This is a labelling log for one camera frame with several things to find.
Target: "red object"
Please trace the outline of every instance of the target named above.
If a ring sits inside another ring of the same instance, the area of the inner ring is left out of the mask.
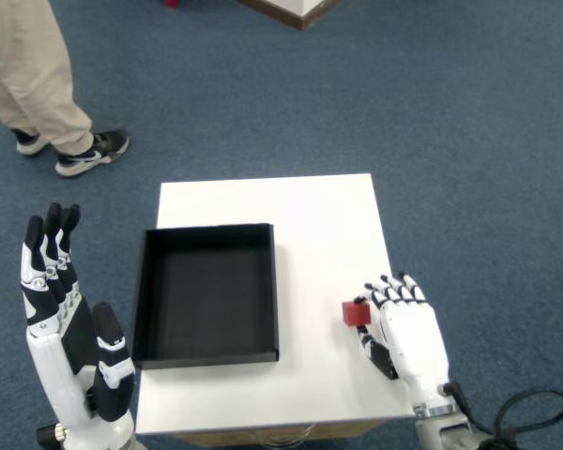
[[[369,311],[369,305],[365,302],[343,302],[342,317],[344,323],[348,326],[368,325],[372,322],[372,314]]]

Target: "black tray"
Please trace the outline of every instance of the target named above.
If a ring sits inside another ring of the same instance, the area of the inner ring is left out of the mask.
[[[273,226],[146,231],[131,357],[140,368],[277,361]]]

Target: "white robotic hand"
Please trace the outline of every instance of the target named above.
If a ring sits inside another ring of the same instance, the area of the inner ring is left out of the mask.
[[[444,394],[449,382],[449,359],[434,309],[410,276],[382,276],[367,283],[367,291],[355,299],[371,301],[379,310],[382,340],[377,342],[365,325],[358,327],[361,344],[373,362],[391,379],[400,378],[410,388],[417,417],[455,411],[452,397]]]
[[[53,203],[31,217],[23,243],[21,285],[27,343],[59,424],[37,437],[45,449],[144,449],[135,441],[129,401],[134,366],[106,303],[90,311],[70,259],[77,205]]]

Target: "blue carpet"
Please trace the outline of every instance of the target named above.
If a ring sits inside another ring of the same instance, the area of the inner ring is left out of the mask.
[[[24,339],[28,216],[82,206],[84,291],[128,332],[163,181],[372,173],[392,266],[434,301],[451,378],[481,420],[529,386],[563,389],[563,0],[342,0],[303,33],[231,0],[53,7],[79,104],[132,142],[64,180],[0,126],[0,448],[34,448],[53,421]],[[521,445],[563,448],[563,424]],[[303,446],[357,447],[418,449],[413,422]]]

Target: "white shoe sole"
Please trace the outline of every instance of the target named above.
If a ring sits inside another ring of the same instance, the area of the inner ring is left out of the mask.
[[[90,169],[93,169],[99,164],[110,164],[111,162],[119,158],[121,155],[123,155],[125,151],[128,149],[128,146],[129,146],[129,137],[127,138],[121,149],[118,152],[114,153],[113,155],[110,155],[109,157],[102,157],[95,161],[80,161],[77,164],[70,167],[63,166],[60,162],[57,162],[56,165],[54,166],[54,169],[56,170],[56,173],[58,173],[61,176],[65,176],[67,178],[71,176],[81,175],[82,173],[87,172]]]
[[[46,145],[48,145],[48,140],[40,134],[38,139],[29,145],[23,145],[17,142],[17,152],[24,157],[32,157],[41,152]]]

